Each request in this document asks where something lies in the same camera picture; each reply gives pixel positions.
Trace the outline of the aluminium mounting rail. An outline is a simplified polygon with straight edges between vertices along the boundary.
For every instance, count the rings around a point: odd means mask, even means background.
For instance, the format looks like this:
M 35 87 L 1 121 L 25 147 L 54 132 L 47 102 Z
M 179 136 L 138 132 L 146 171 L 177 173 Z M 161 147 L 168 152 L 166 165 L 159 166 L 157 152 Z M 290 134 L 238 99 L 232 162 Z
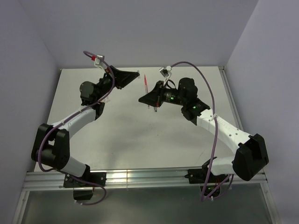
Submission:
M 190 184 L 185 178 L 189 168 L 147 168 L 103 170 L 106 173 L 105 189 L 139 189 L 159 187 L 202 186 Z M 25 191 L 91 190 L 92 187 L 64 187 L 65 175 L 57 171 L 28 172 L 22 186 Z

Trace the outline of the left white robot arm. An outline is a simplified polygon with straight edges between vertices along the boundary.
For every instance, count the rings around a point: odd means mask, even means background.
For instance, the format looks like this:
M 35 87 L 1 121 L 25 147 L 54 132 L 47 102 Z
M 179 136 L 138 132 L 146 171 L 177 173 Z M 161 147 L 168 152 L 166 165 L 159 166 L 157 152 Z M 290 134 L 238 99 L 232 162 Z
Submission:
M 80 87 L 81 106 L 62 121 L 41 124 L 36 133 L 31 159 L 40 169 L 57 170 L 74 176 L 79 186 L 90 183 L 90 167 L 70 155 L 70 139 L 87 124 L 96 121 L 103 113 L 103 100 L 113 88 L 122 89 L 140 76 L 138 71 L 123 71 L 110 66 L 104 70 L 98 83 L 83 82 Z

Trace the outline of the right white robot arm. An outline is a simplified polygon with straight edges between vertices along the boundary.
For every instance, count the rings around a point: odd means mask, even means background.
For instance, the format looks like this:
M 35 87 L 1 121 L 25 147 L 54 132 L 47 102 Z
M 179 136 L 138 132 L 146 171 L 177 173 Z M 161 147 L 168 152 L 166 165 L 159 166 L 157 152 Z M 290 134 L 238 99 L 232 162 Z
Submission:
M 158 81 L 152 91 L 139 98 L 139 102 L 152 107 L 163 103 L 180 105 L 184 118 L 200 126 L 222 141 L 233 153 L 232 157 L 214 158 L 202 170 L 203 179 L 214 181 L 219 175 L 234 174 L 244 181 L 250 181 L 268 163 L 269 157 L 264 138 L 251 135 L 233 126 L 201 101 L 198 88 L 192 78 L 182 78 L 178 88 L 167 88 Z

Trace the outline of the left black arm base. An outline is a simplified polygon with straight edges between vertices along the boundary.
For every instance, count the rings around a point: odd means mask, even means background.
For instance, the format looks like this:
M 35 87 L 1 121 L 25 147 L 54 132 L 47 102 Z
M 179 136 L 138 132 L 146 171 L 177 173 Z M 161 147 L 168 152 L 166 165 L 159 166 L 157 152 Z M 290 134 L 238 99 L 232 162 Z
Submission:
M 91 172 L 84 178 L 67 174 L 64 177 L 63 188 L 73 189 L 75 202 L 86 206 L 95 205 L 102 202 L 107 196 L 107 190 L 105 189 L 106 179 L 106 172 Z M 93 197 L 95 188 L 101 188 L 103 196 L 98 201 L 89 202 Z

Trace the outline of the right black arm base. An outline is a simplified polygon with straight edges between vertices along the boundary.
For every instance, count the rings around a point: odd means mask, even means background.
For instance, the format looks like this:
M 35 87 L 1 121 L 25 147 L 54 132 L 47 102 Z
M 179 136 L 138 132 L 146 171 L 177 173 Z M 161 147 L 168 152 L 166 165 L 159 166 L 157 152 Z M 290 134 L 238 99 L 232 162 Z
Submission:
M 200 190 L 203 191 L 204 183 L 208 172 L 208 165 L 204 164 L 201 168 L 187 170 L 184 178 L 188 179 L 189 184 L 202 184 Z M 210 173 L 204 196 L 208 196 L 228 175 L 213 175 Z

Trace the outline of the red highlighter pen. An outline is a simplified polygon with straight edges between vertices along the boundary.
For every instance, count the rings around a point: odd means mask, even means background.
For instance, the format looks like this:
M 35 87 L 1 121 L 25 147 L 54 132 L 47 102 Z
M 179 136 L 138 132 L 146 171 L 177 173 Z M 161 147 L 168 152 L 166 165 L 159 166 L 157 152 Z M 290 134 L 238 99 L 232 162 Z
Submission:
M 148 84 L 147 84 L 147 78 L 144 74 L 144 86 L 145 86 L 145 93 L 148 94 Z

